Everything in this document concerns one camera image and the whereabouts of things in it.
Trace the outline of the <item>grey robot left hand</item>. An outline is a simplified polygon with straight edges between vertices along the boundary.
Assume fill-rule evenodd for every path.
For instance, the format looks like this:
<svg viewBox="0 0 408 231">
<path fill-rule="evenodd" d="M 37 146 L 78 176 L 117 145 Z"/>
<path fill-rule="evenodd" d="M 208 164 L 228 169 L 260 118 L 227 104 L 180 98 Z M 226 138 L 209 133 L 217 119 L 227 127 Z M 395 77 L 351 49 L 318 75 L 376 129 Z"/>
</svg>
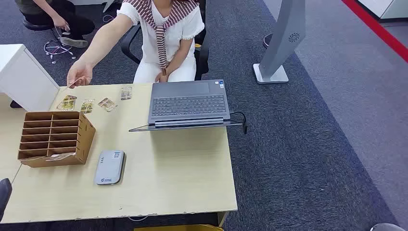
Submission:
<svg viewBox="0 0 408 231">
<path fill-rule="evenodd" d="M 8 204 L 12 193 L 12 184 L 8 178 L 4 178 L 0 181 L 0 220 L 4 216 L 5 208 Z"/>
</svg>

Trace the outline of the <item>person's right hand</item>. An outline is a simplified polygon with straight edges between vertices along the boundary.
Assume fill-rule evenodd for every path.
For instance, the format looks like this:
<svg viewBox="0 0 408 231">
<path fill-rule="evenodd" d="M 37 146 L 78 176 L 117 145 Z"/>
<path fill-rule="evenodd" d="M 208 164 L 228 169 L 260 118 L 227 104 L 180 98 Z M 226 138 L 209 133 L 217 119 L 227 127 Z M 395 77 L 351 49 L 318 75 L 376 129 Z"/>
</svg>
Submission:
<svg viewBox="0 0 408 231">
<path fill-rule="evenodd" d="M 77 60 L 71 66 L 67 74 L 67 87 L 73 89 L 79 86 L 88 85 L 93 76 L 94 64 Z"/>
</svg>

